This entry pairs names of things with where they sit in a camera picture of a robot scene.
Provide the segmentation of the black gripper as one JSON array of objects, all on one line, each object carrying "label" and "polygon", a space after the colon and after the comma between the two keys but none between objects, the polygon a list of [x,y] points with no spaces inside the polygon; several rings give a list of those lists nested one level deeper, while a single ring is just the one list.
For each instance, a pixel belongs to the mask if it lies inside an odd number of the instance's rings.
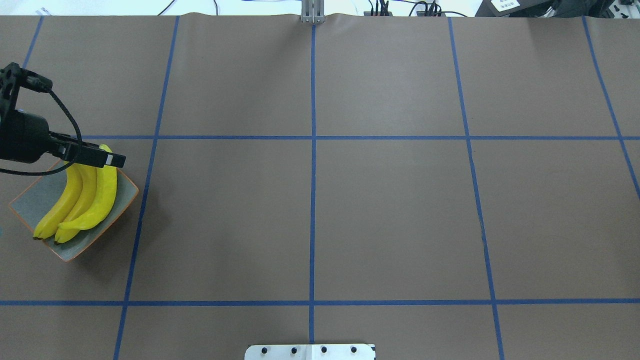
[{"label": "black gripper", "polygon": [[29,112],[1,114],[0,157],[2,160],[32,164],[49,153],[68,163],[103,168],[123,168],[127,157],[90,142],[50,130],[44,117]]}]

